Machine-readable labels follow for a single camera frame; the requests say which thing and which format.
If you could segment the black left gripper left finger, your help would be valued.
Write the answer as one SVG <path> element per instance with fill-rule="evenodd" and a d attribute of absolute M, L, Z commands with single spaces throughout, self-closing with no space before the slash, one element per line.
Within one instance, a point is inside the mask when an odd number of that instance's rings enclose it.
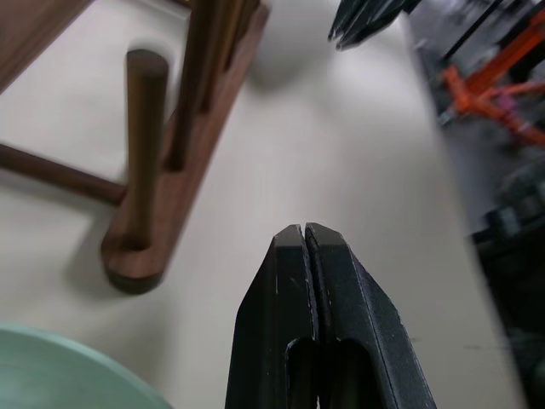
<path fill-rule="evenodd" d="M 234 326 L 225 406 L 314 408 L 318 313 L 301 227 L 273 236 Z"/>

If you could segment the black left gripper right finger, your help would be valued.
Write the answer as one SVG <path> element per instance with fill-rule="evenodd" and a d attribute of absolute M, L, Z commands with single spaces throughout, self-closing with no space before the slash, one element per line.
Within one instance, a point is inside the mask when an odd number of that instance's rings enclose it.
<path fill-rule="evenodd" d="M 434 408 L 399 312 L 337 231 L 309 223 L 305 240 L 323 354 L 323 408 Z"/>

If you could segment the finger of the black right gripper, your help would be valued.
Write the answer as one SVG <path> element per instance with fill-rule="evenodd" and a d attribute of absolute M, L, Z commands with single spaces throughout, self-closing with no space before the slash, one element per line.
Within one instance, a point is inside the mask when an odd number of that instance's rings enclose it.
<path fill-rule="evenodd" d="M 328 41 L 361 43 L 373 33 L 371 19 L 375 1 L 341 1 L 336 11 Z"/>
<path fill-rule="evenodd" d="M 342 1 L 364 1 L 364 0 L 342 0 Z M 410 14 L 421 2 L 420 0 L 371 0 L 376 2 L 374 8 L 374 14 L 371 19 L 372 36 L 378 32 L 384 30 L 390 26 L 397 17 L 402 14 Z M 354 46 L 358 46 L 361 43 L 338 43 L 336 42 L 337 49 L 350 49 Z"/>

